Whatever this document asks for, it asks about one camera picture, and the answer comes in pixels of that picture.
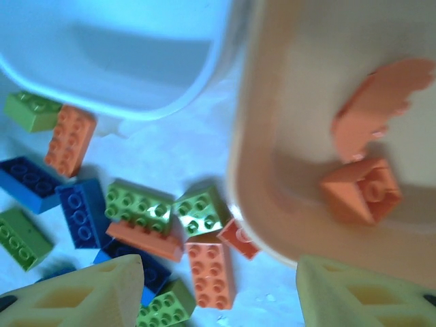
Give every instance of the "blue lego brick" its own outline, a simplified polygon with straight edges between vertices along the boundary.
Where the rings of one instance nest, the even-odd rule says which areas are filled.
[[[97,179],[59,186],[56,193],[76,249],[101,249],[109,243],[110,220],[104,214],[106,203]]]
[[[144,291],[142,293],[141,304],[147,306],[166,284],[170,278],[171,272],[157,262],[147,252],[135,249],[117,240],[112,240],[102,250],[100,250],[97,257],[94,259],[94,263],[97,264],[127,254],[138,254],[142,259],[142,267],[144,269]]]
[[[55,188],[61,184],[26,157],[0,162],[0,187],[35,214],[59,205]]]
[[[35,283],[39,283],[40,281],[46,281],[47,279],[53,278],[53,277],[58,277],[67,273],[72,273],[73,271],[76,271],[76,269],[74,267],[66,267],[66,268],[62,268],[59,269],[58,271],[55,271],[52,274],[49,274],[45,277],[42,277],[41,279],[38,279]]]

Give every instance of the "plastic bin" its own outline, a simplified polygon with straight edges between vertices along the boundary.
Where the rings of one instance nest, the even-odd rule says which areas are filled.
[[[228,185],[233,213],[263,250],[290,266],[309,253],[436,287],[434,85],[370,146],[404,195],[385,220],[339,223],[319,189],[341,165],[334,115],[380,65],[436,59],[435,14],[433,1],[257,2]]]
[[[3,0],[0,67],[22,88],[94,112],[156,119],[232,62],[245,0]]]

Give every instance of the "orange wing piece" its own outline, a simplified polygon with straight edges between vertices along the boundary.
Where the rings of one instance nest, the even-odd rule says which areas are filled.
[[[230,220],[227,225],[218,233],[217,237],[227,245],[235,248],[240,254],[248,260],[258,254],[259,249],[253,241],[245,234],[244,230],[238,226],[234,219]]]
[[[365,146],[384,136],[388,119],[409,109],[410,95],[433,83],[435,67],[432,60],[405,59],[368,76],[332,123],[334,145],[343,162],[365,157]]]
[[[345,223],[375,225],[403,198],[385,159],[344,165],[325,176],[321,188],[333,217]]]
[[[229,248],[217,233],[187,240],[197,304],[203,308],[231,309],[236,296]]]
[[[95,119],[82,110],[64,105],[44,161],[60,175],[76,176],[96,126]]]
[[[173,236],[164,236],[154,230],[150,231],[125,220],[111,223],[106,233],[131,247],[174,262],[180,262],[182,258],[183,246],[178,239]]]

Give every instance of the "green lego brick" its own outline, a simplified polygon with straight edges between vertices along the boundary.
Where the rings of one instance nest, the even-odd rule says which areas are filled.
[[[48,131],[55,128],[61,106],[60,103],[22,91],[8,95],[4,112],[28,132]]]
[[[185,284],[177,279],[169,282],[149,306],[140,307],[136,326],[173,326],[188,320],[195,307],[195,298]]]
[[[189,236],[220,230],[230,218],[214,185],[185,194],[174,203],[174,209]]]
[[[0,243],[28,271],[51,251],[52,244],[18,209],[0,213]]]
[[[106,195],[105,214],[112,220],[123,219],[168,235],[172,203],[172,198],[114,182]]]

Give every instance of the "beige plastic bin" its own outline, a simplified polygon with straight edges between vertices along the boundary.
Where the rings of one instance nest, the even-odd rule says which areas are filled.
[[[318,183],[341,165],[330,125],[364,77],[404,57],[436,59],[436,2],[258,0],[254,16],[228,172],[235,217],[290,266],[310,253],[435,288],[434,85],[369,148],[404,195],[388,218],[338,223]]]

